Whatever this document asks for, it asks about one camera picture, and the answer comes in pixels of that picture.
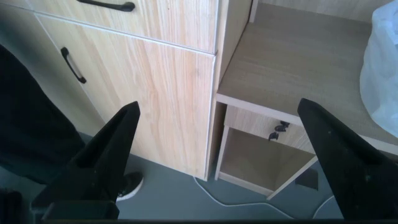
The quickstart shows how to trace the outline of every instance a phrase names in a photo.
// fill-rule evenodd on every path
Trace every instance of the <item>wooden cabinet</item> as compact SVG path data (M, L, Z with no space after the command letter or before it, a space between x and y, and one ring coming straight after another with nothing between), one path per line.
M138 101L133 154L204 177L213 55L38 17L105 121Z
M228 109L216 178L271 199L308 169L317 157L297 112L302 98L396 160L398 139L371 119L359 92L371 14L387 2L253 1L217 92ZM279 121L291 127L268 141Z
M214 53L218 1L214 0L102 0L124 4L131 12L117 11L71 0L29 0L34 10L127 34L184 45Z
M0 1L2 43L78 130L92 120L103 125L138 101L131 152L208 178L222 134L213 129L222 115L215 93L248 20L250 0L97 0L132 2L131 12L76 0L19 0L32 6L28 10Z
M275 133L275 127L280 126L280 120L254 113L249 110L228 106L225 115L225 126L245 133L250 133L265 139L269 139L271 133ZM285 144L296 149L314 154L310 139L304 127L289 124L284 132L278 132L278 138L272 139L277 143Z
M102 128L104 121L33 12L1 4L0 44L28 68L78 131L93 136Z
M21 7L24 9L30 9L29 3L27 0L0 0L0 3L10 4L12 6Z

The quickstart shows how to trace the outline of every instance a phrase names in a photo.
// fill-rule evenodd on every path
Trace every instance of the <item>white plastic bag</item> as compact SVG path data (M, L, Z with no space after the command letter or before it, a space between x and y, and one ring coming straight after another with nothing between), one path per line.
M398 0L376 9L360 92L374 122L398 138Z

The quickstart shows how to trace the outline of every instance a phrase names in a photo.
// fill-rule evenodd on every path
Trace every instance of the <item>cable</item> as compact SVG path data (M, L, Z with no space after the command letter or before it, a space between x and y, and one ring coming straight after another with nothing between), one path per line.
M286 216L287 218L291 218L294 219L293 217L291 217L290 215L284 213L283 211L279 210L277 207L266 203L266 202L256 202L256 203L241 203L241 204L224 204L223 202L220 202L219 200L215 199L204 187L202 187L202 185L199 184L199 182L197 181L197 179L194 177L193 178L194 181L197 183L197 185L211 198L213 199L213 201L217 202L219 205L224 206L224 207L240 207L240 206L248 206L248 205L267 205L270 206L271 208L277 210L278 212L280 212L281 214L283 214L284 216Z
M318 214L319 210L332 198L334 198L335 196L332 195L330 196L328 199L326 199L321 205L319 205L319 207L315 210L315 212L313 213L312 219L314 219L316 217L316 215Z
M214 196L212 196L209 191L207 191L202 185L199 184L199 182L197 181L197 179L195 177L193 177L193 180L195 181L195 183L197 183L197 185L211 198L213 199L213 201L215 201L217 204L224 206L224 207L240 207L240 206L250 206L250 205L267 205L275 210L277 210L279 213L283 214L284 216L286 216L287 218L291 218L291 219L295 219L293 217L291 217L290 215L284 213L282 210L280 210L279 208L267 203L267 202L254 202L254 203L240 203L240 204L225 204L223 202L220 202L219 200L217 200L216 198L214 198ZM331 197L329 197L328 199L326 199L314 212L313 217L315 218L316 215L318 214L319 210L322 208L322 206L324 206L330 199L332 199L333 197L335 197L334 195L332 195Z

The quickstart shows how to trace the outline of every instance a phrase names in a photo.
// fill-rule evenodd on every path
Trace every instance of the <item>black shoe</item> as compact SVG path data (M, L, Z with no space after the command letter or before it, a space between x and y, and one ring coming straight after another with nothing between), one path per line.
M126 174L123 177L123 186L119 191L117 202L122 200L126 200L134 196L138 190L141 188L142 183L144 182L144 177L140 172L133 172L130 174Z

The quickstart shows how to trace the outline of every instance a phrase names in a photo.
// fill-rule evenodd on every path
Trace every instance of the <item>shelf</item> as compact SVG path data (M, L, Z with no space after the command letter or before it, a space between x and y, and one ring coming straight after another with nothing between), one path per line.
M370 118L359 94L370 33L365 22L259 4L217 100L302 126L297 107L307 98L358 134L389 143L389 152L397 154L398 139Z
M271 199L317 158L233 128L227 132L219 178Z

